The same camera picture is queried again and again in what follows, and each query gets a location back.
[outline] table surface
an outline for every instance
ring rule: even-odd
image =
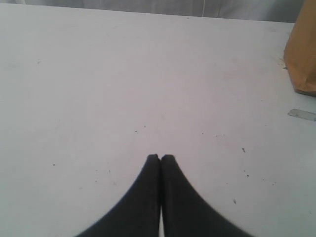
[[[0,236],[71,237],[148,154],[258,237],[315,236],[316,98],[293,24],[0,4]]]

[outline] brown paper bag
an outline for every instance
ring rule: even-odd
[[[305,0],[284,51],[296,92],[316,96],[316,0]]]

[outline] white table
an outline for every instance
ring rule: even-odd
[[[152,153],[250,234],[315,236],[316,123],[287,113],[316,98],[284,69],[292,27],[0,4],[0,236],[78,234]]]

